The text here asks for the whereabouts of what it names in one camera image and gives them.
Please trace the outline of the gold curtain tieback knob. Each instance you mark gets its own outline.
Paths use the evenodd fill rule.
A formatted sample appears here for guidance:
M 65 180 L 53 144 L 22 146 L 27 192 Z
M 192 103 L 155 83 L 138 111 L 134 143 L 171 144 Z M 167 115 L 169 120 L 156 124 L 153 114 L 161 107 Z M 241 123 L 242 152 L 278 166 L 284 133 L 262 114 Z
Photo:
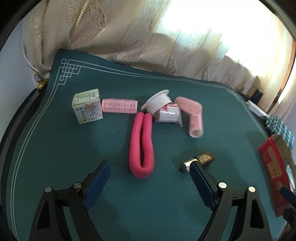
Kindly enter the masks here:
M 45 78 L 41 77 L 41 75 L 37 71 L 35 71 L 34 73 L 34 78 L 35 78 L 35 81 L 37 82 L 38 90 L 41 90 L 48 84 L 48 81 Z

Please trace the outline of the light pink hair roller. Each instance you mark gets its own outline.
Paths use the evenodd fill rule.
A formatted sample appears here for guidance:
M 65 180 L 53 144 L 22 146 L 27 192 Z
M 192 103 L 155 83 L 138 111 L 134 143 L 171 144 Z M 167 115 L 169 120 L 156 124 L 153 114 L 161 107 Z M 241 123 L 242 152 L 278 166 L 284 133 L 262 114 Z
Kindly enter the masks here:
M 103 99 L 102 111 L 105 113 L 137 113 L 138 101 L 130 99 Z

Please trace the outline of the plaid folded cloth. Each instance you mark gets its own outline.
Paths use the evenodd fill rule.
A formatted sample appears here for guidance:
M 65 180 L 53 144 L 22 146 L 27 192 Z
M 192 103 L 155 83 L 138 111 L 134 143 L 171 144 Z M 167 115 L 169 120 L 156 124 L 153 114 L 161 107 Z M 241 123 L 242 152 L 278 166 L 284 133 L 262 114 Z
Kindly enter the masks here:
M 289 149 L 293 148 L 295 137 L 281 118 L 272 114 L 267 118 L 263 118 L 263 124 L 272 135 L 280 135 Z

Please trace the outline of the red tin box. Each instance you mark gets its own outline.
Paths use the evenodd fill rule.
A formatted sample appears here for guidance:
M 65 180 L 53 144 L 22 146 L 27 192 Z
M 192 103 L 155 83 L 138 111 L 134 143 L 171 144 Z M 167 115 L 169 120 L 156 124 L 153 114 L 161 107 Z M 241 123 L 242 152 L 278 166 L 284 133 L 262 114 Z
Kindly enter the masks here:
M 278 134 L 271 135 L 258 149 L 268 173 L 274 199 L 274 211 L 277 217 L 282 216 L 288 207 L 280 190 L 283 186 L 295 192 L 295 163 L 290 150 Z

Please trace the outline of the dark pen holder cup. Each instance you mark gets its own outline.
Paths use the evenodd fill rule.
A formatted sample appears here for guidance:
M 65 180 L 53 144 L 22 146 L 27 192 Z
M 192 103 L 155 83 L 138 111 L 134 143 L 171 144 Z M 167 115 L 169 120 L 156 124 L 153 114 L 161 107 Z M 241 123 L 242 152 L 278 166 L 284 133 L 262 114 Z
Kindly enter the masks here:
M 262 98 L 262 96 L 263 96 L 262 91 L 259 90 L 259 89 L 256 89 L 255 92 L 253 93 L 253 95 L 250 97 L 250 100 L 254 104 L 258 105 L 258 103 L 259 103 L 260 99 Z

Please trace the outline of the pink foam curler rod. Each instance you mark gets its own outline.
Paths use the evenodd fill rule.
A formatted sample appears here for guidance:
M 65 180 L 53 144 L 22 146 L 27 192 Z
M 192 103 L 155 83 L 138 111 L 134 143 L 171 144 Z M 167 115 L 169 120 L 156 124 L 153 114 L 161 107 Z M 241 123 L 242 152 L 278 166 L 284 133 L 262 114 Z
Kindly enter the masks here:
M 147 178 L 154 170 L 154 147 L 152 144 L 152 115 L 137 113 L 132 126 L 129 143 L 129 167 L 139 179 Z

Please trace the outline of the brown perfume bottle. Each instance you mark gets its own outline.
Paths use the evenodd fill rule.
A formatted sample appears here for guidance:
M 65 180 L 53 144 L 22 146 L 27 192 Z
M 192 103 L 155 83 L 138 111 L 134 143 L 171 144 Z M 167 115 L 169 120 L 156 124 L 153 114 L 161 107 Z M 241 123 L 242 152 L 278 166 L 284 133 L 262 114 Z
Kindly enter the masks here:
M 215 160 L 212 152 L 207 151 L 207 152 L 203 152 L 201 154 L 198 154 L 194 157 L 192 157 L 191 159 L 182 162 L 181 165 L 181 171 L 183 173 L 189 172 L 190 170 L 190 165 L 193 161 L 197 161 L 200 163 L 201 166 L 207 166 L 209 165 L 211 162 L 213 162 Z

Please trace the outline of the beige patterned curtain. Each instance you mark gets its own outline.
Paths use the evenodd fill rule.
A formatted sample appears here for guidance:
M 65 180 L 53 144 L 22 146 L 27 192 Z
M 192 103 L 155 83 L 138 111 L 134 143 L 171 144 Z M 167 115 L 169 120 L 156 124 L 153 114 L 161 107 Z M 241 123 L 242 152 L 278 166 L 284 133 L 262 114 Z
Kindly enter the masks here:
M 295 40 L 259 1 L 41 1 L 23 20 L 27 57 L 48 77 L 60 49 L 215 81 L 259 106 L 285 103 Z

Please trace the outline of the yellow green medicine box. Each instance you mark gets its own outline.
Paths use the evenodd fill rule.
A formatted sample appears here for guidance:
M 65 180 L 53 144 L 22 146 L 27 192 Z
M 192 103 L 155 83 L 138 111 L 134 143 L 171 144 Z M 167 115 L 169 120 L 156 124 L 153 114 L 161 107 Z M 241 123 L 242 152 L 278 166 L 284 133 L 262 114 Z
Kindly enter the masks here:
M 72 109 L 79 124 L 102 120 L 99 89 L 75 94 L 72 100 Z

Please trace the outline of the white power strip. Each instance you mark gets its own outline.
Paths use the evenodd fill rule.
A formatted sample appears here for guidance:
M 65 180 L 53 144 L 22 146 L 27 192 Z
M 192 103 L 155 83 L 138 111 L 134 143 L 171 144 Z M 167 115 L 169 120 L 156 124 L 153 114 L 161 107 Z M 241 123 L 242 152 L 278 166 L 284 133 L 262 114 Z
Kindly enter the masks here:
M 260 118 L 269 118 L 269 115 L 260 107 L 258 107 L 255 103 L 253 103 L 251 100 L 248 100 L 246 102 L 249 110 L 253 112 L 255 115 L 257 115 Z

